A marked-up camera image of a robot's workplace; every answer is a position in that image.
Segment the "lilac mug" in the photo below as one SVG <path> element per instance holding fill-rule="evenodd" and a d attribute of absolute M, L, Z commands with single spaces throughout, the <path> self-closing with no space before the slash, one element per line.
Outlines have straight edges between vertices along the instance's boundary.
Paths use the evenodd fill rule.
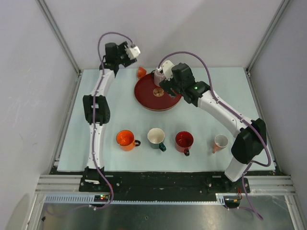
<path fill-rule="evenodd" d="M 153 80 L 154 80 L 154 84 L 159 87 L 160 86 L 160 82 L 165 80 L 165 75 L 164 73 L 158 71 L 158 70 L 154 70 L 153 71 Z"/>

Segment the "small orange cup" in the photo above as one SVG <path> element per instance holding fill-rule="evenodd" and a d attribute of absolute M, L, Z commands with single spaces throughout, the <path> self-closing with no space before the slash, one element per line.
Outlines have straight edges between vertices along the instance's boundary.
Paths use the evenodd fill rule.
<path fill-rule="evenodd" d="M 143 67 L 139 67 L 137 70 L 137 78 L 141 79 L 142 77 L 144 77 L 147 74 L 147 70 L 144 69 Z"/>

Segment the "dark green mug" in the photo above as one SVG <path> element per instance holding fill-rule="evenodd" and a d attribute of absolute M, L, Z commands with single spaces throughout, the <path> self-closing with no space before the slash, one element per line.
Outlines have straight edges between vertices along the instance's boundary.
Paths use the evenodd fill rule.
<path fill-rule="evenodd" d="M 152 128 L 147 134 L 147 139 L 152 149 L 166 151 L 166 146 L 164 145 L 165 133 L 162 129 Z"/>

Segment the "red mug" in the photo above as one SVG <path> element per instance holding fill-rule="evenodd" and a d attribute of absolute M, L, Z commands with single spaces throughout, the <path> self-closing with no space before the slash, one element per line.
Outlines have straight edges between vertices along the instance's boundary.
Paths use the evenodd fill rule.
<path fill-rule="evenodd" d="M 193 135 L 187 131 L 177 133 L 175 137 L 175 147 L 178 152 L 183 153 L 185 156 L 190 155 L 190 148 L 194 142 Z"/>

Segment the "orange mug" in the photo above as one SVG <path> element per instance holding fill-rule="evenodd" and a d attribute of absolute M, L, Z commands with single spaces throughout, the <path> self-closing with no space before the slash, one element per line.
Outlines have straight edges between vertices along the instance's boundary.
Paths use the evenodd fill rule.
<path fill-rule="evenodd" d="M 136 140 L 134 134 L 129 130 L 120 131 L 116 136 L 116 141 L 123 151 L 131 151 L 141 145 L 141 142 Z"/>

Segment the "small salmon pink mug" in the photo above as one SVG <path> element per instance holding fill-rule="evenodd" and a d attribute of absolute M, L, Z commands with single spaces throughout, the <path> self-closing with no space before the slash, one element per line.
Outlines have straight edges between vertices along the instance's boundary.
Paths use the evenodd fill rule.
<path fill-rule="evenodd" d="M 228 145 L 228 138 L 225 135 L 217 135 L 213 141 L 213 153 L 223 150 Z"/>

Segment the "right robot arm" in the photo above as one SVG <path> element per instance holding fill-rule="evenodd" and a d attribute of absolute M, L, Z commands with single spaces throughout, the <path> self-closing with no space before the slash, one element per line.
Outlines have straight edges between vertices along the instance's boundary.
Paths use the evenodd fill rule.
<path fill-rule="evenodd" d="M 233 157 L 224 172 L 226 177 L 221 181 L 225 191 L 233 192 L 254 158 L 267 150 L 265 122 L 260 118 L 249 119 L 229 106 L 211 85 L 196 81 L 191 68 L 185 63 L 174 65 L 167 60 L 156 70 L 164 77 L 160 87 L 170 97 L 181 95 L 187 103 L 208 112 L 235 138 L 231 147 Z"/>

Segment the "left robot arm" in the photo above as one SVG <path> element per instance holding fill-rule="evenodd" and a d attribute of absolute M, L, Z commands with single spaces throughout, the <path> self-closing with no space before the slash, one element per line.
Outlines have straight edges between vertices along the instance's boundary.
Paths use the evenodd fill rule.
<path fill-rule="evenodd" d="M 106 179 L 100 175 L 104 168 L 102 153 L 104 132 L 111 117 L 106 94 L 120 65 L 130 66 L 137 61 L 140 53 L 140 49 L 134 43 L 105 44 L 105 55 L 99 67 L 98 80 L 92 92 L 83 96 L 85 120 L 90 128 L 90 150 L 82 179 L 84 184 L 90 184 L 96 191 L 102 191 L 106 187 Z"/>

